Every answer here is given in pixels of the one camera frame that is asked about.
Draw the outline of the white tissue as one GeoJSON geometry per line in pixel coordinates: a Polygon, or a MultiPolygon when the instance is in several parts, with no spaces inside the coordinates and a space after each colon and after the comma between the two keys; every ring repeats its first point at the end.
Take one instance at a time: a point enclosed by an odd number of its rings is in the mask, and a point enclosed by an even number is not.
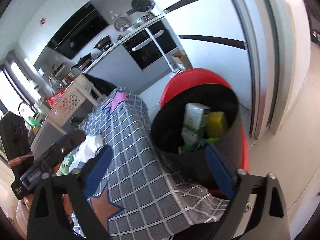
{"type": "Polygon", "coordinates": [[[84,142],[81,143],[78,150],[72,154],[74,160],[69,166],[69,172],[74,168],[82,168],[85,163],[95,157],[97,150],[104,145],[101,136],[87,135],[84,142]]]}

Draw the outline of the yellow sponge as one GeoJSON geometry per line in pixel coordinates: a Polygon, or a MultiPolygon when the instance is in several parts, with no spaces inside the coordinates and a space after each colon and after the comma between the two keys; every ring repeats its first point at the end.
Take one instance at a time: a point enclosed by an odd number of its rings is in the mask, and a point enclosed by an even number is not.
{"type": "Polygon", "coordinates": [[[210,138],[222,137],[228,131],[227,121],[223,112],[210,112],[207,122],[207,133],[210,138]]]}

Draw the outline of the green milk carton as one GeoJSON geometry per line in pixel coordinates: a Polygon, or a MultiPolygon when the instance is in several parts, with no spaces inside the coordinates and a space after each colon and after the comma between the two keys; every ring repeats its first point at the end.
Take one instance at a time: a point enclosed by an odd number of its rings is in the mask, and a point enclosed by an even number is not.
{"type": "Polygon", "coordinates": [[[200,103],[186,104],[182,138],[187,146],[192,146],[203,138],[209,113],[210,108],[200,103]]]}

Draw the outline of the green sponge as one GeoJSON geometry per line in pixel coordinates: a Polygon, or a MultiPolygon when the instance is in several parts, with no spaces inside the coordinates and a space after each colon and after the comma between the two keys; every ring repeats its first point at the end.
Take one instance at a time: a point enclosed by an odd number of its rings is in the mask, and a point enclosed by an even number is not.
{"type": "Polygon", "coordinates": [[[71,166],[72,162],[74,161],[74,157],[72,154],[67,155],[64,157],[62,163],[60,164],[60,167],[57,171],[58,176],[67,175],[69,174],[69,167],[71,166]]]}

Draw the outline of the black kitchen faucet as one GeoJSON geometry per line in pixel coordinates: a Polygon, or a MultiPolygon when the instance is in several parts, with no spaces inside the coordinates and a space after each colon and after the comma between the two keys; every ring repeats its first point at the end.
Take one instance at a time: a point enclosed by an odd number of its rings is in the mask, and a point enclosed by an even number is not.
{"type": "Polygon", "coordinates": [[[35,113],[34,111],[31,109],[31,107],[24,103],[24,102],[21,102],[18,106],[18,113],[21,117],[24,118],[24,120],[28,121],[29,120],[29,117],[34,117],[35,113]]]}

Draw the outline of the red plastic basket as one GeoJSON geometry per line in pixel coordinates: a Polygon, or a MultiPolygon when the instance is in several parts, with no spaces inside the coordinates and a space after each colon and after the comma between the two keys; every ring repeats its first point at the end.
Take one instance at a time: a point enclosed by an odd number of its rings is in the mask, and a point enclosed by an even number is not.
{"type": "Polygon", "coordinates": [[[61,98],[63,93],[65,92],[64,89],[60,90],[59,92],[55,93],[51,97],[49,97],[46,102],[49,104],[50,108],[53,108],[57,101],[61,98]]]}

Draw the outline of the grey checkered tablecloth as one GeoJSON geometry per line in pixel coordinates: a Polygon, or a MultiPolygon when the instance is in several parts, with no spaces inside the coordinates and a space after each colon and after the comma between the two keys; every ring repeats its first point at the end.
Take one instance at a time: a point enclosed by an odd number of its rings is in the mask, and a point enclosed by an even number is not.
{"type": "Polygon", "coordinates": [[[88,202],[113,239],[165,239],[214,225],[228,201],[184,179],[157,155],[143,100],[118,87],[79,125],[87,142],[112,148],[110,165],[88,202]]]}

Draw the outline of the black range hood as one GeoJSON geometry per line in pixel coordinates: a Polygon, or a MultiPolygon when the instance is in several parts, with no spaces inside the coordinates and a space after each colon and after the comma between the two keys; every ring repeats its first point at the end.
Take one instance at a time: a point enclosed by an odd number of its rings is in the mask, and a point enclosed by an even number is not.
{"type": "Polygon", "coordinates": [[[88,2],[62,25],[47,46],[72,59],[89,41],[108,26],[109,24],[100,12],[88,2]]]}

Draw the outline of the black built-in oven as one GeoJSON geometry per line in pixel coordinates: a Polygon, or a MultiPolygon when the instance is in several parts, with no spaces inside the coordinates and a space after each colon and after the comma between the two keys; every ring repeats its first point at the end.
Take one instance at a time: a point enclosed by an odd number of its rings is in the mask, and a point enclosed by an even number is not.
{"type": "MultiPolygon", "coordinates": [[[[162,21],[158,21],[148,27],[158,45],[167,54],[177,48],[166,26],[162,21]]],[[[146,30],[140,31],[135,36],[123,43],[124,48],[139,65],[141,70],[154,63],[162,57],[159,48],[146,30]]]]}

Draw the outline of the white mop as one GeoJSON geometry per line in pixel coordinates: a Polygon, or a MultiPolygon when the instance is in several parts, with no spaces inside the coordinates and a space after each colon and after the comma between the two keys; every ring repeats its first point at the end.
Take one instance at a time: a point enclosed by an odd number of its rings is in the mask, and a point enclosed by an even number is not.
{"type": "Polygon", "coordinates": [[[148,35],[150,36],[150,38],[152,39],[152,41],[155,43],[156,47],[158,48],[158,50],[160,51],[161,55],[163,56],[163,58],[165,59],[165,61],[167,62],[168,67],[171,70],[171,75],[170,77],[174,77],[176,74],[178,74],[180,72],[180,70],[178,68],[174,68],[172,66],[172,64],[170,63],[170,61],[168,60],[166,54],[164,53],[164,51],[162,50],[161,46],[159,45],[159,43],[157,42],[156,38],[160,37],[163,34],[163,30],[160,30],[156,35],[153,35],[152,32],[149,30],[148,27],[145,28],[145,31],[148,33],[148,35]]]}

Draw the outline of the cardboard box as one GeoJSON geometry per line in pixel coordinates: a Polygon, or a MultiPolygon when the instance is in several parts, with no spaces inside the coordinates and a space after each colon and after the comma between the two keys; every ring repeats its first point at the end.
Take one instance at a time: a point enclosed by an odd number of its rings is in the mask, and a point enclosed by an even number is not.
{"type": "Polygon", "coordinates": [[[188,70],[193,68],[184,50],[175,52],[171,57],[180,70],[188,70]]]}

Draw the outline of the white refrigerator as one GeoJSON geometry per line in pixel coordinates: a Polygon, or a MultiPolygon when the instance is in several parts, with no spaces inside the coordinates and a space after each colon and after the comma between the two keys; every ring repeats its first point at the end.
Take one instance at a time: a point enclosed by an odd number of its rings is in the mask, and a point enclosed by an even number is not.
{"type": "Polygon", "coordinates": [[[232,0],[153,0],[178,37],[194,68],[223,77],[239,102],[252,108],[246,39],[232,0]]]}

